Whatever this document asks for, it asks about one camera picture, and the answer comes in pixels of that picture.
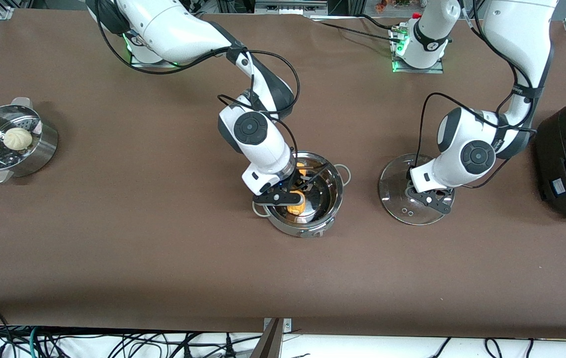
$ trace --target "teal cable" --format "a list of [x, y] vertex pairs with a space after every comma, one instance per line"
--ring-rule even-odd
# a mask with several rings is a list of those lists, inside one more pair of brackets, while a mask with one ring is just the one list
[[31, 351], [31, 358], [36, 358], [35, 349], [33, 348], [33, 340], [35, 340], [35, 330], [38, 329], [34, 327], [31, 329], [31, 335], [29, 335], [29, 351]]

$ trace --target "white sticker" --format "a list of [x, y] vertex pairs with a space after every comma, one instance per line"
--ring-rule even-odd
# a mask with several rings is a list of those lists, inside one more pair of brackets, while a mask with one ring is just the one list
[[42, 133], [42, 121], [38, 122], [38, 124], [35, 125], [35, 128], [33, 129], [33, 133], [35, 133], [35, 134], [41, 134]]
[[561, 180], [561, 178], [553, 180], [553, 191], [555, 191], [556, 195], [565, 193], [565, 187], [563, 186], [563, 181]]

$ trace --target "brown table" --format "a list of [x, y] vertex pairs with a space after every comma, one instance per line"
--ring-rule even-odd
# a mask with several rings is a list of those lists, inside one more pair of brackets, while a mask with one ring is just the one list
[[[446, 72], [416, 75], [392, 73], [384, 41], [301, 16], [207, 19], [296, 66], [286, 121], [299, 147], [354, 175], [334, 227], [300, 240], [251, 212], [248, 162], [217, 132], [215, 96], [248, 86], [228, 61], [144, 75], [118, 63], [87, 12], [17, 10], [0, 23], [0, 105], [32, 98], [60, 144], [43, 170], [0, 185], [9, 323], [258, 331], [262, 317], [294, 317], [306, 333], [566, 337], [566, 218], [540, 201], [530, 150], [484, 188], [459, 189], [432, 226], [398, 222], [378, 198], [381, 170], [416, 149], [428, 93], [494, 109], [510, 91], [508, 66], [465, 24]], [[561, 23], [552, 39], [537, 122], [566, 105]], [[431, 101], [424, 154], [439, 153], [452, 108]]]

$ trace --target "white floor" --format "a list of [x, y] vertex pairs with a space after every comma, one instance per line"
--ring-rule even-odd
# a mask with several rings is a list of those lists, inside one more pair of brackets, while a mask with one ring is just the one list
[[[233, 340], [252, 337], [258, 334], [232, 334]], [[178, 342], [183, 335], [167, 335], [170, 341]], [[286, 335], [281, 352], [281, 358], [298, 358], [309, 354], [307, 358], [430, 358], [435, 355], [444, 338], [416, 337], [371, 337], [371, 336], [323, 336], [323, 335]], [[103, 337], [92, 339], [68, 338], [60, 340], [59, 346], [69, 358], [106, 358], [111, 350], [121, 342], [118, 337]], [[528, 348], [527, 340], [497, 340], [503, 358], [524, 358]], [[206, 333], [192, 343], [225, 344], [225, 334]], [[249, 351], [256, 345], [257, 340], [251, 340], [235, 345], [235, 351]], [[201, 358], [211, 352], [211, 348], [192, 347], [192, 356]], [[118, 358], [127, 358], [130, 354], [120, 353]], [[157, 347], [147, 346], [135, 354], [135, 358], [165, 357], [167, 351], [160, 354]], [[19, 351], [19, 358], [30, 358], [24, 351]], [[10, 347], [6, 347], [3, 358], [12, 358]], [[176, 358], [182, 358], [179, 352]], [[453, 338], [442, 352], [440, 358], [488, 358], [484, 341], [476, 338]], [[535, 341], [530, 353], [531, 358], [564, 358], [566, 357], [566, 342]]]

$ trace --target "metal pot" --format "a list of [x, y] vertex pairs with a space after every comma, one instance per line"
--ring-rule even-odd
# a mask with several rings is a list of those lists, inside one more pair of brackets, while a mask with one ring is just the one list
[[[294, 215], [287, 211], [286, 206], [265, 206], [265, 214], [258, 213], [254, 205], [254, 212], [260, 217], [266, 217], [283, 233], [300, 238], [314, 238], [324, 235], [335, 222], [335, 215], [342, 204], [342, 191], [351, 181], [351, 172], [344, 165], [333, 165], [325, 158], [310, 152], [298, 152], [298, 163], [308, 168], [317, 168], [326, 165], [325, 170], [314, 182], [313, 187], [305, 192], [305, 211], [301, 215]], [[349, 178], [346, 182], [337, 168], [347, 171]], [[308, 170], [310, 177], [318, 170]]]
[[[6, 131], [17, 127], [29, 131], [33, 138], [24, 150], [11, 150], [3, 143]], [[57, 145], [58, 132], [33, 110], [30, 99], [18, 97], [0, 107], [0, 183], [37, 172], [51, 159]]]

